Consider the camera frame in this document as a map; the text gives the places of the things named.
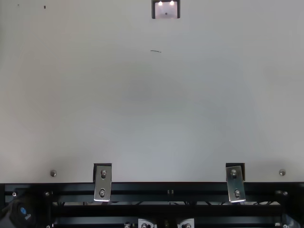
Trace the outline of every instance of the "metal clip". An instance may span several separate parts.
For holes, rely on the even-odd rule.
[[[157,228],[157,224],[151,220],[139,218],[138,228]]]
[[[189,218],[183,221],[177,221],[177,228],[194,228],[194,219]]]
[[[226,176],[229,201],[231,203],[245,201],[246,198],[241,166],[226,167]]]
[[[112,167],[97,165],[94,201],[109,202],[111,197]]]

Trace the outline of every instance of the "bolt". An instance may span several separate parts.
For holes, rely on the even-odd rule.
[[[239,190],[236,189],[234,191],[234,195],[235,195],[236,198],[239,198],[239,195],[240,195]]]
[[[106,176],[106,170],[101,170],[101,178],[104,179]]]
[[[51,177],[56,177],[57,172],[56,172],[56,170],[51,170],[51,171],[49,172],[49,174],[51,175]]]
[[[280,170],[280,175],[281,175],[281,176],[285,176],[285,174],[286,174],[286,170],[281,169],[281,170]]]
[[[231,176],[233,178],[236,178],[237,177],[237,171],[236,170],[231,170]]]
[[[104,189],[101,189],[100,191],[99,191],[99,195],[100,195],[100,197],[105,197],[105,190]]]

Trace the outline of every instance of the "white panel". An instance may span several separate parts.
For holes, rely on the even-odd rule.
[[[91,182],[94,163],[113,181],[225,181],[226,162],[304,181],[304,1],[183,0],[180,15],[0,0],[0,182]]]

